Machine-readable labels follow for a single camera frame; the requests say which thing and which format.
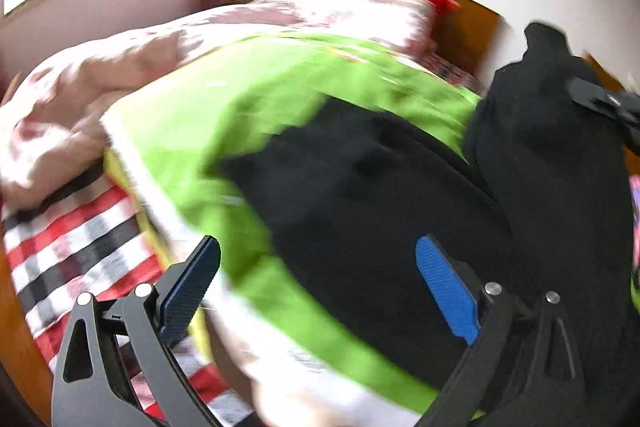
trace black garment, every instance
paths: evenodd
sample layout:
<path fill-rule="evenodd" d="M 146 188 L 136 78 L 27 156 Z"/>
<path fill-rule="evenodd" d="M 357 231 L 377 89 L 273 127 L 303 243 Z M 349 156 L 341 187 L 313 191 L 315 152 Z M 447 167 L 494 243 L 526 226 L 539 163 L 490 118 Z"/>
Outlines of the black garment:
<path fill-rule="evenodd" d="M 597 84 L 593 70 L 557 30 L 532 23 L 525 35 L 527 52 L 495 74 L 463 152 L 504 211 L 518 258 L 561 295 L 591 388 L 612 363 L 630 302 L 628 174 L 614 122 L 566 91 L 573 76 Z"/>
<path fill-rule="evenodd" d="M 223 169 L 270 229 L 293 276 L 354 334 L 440 389 L 466 344 L 416 267 L 433 234 L 483 280 L 538 298 L 506 218 L 448 147 L 389 113 L 329 99 L 301 128 Z"/>

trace plaid bed sheet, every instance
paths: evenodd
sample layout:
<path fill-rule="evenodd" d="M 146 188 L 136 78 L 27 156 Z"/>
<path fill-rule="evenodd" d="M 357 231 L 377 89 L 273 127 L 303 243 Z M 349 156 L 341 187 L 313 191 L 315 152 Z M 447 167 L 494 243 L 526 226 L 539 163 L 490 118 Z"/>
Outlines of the plaid bed sheet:
<path fill-rule="evenodd" d="M 55 370 L 71 308 L 89 291 L 98 300 L 127 295 L 142 282 L 155 282 L 161 266 L 143 240 L 126 192 L 97 162 L 60 188 L 38 208 L 12 212 L 2 206 L 4 248 L 12 280 L 31 334 Z M 125 363 L 135 360 L 127 337 L 119 337 Z M 172 350 L 201 399 L 225 426 L 261 425 L 228 388 L 215 366 L 197 352 L 190 337 Z M 163 419 L 141 373 L 132 377 L 144 410 Z"/>

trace green blanket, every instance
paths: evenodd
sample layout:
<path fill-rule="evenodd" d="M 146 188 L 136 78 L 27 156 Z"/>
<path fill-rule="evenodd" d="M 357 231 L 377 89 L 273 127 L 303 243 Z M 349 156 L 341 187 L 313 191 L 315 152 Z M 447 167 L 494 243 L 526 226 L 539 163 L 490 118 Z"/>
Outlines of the green blanket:
<path fill-rule="evenodd" d="M 373 42 L 283 33 L 215 51 L 123 98 L 103 122 L 174 250 L 184 256 L 181 242 L 204 233 L 219 240 L 222 273 L 210 304 L 228 327 L 261 356 L 280 350 L 301 365 L 290 374 L 284 367 L 282 379 L 307 371 L 306 393 L 341 401 L 358 417 L 382 415 L 363 425 L 404 425 L 435 391 L 352 335 L 296 283 L 268 230 L 217 168 L 219 158 L 260 150 L 286 126 L 306 123 L 326 95 L 391 111 L 459 154 L 479 100 Z M 327 386 L 336 383 L 343 390 L 334 396 Z"/>

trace pink wall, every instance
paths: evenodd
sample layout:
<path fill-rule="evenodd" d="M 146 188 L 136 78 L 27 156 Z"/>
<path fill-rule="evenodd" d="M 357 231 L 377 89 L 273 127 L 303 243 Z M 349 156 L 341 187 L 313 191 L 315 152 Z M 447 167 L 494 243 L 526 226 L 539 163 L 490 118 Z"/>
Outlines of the pink wall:
<path fill-rule="evenodd" d="M 33 0 L 0 19 L 0 64 L 8 78 L 24 77 L 58 51 L 183 17 L 199 1 Z"/>

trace wooden headboard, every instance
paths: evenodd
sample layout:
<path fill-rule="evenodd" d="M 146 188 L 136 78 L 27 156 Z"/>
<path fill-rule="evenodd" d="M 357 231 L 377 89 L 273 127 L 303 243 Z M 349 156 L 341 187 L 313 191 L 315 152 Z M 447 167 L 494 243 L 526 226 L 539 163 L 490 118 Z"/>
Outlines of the wooden headboard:
<path fill-rule="evenodd" d="M 472 0 L 454 0 L 460 10 L 444 18 L 434 40 L 437 53 L 453 65 L 475 74 L 491 45 L 502 17 Z"/>

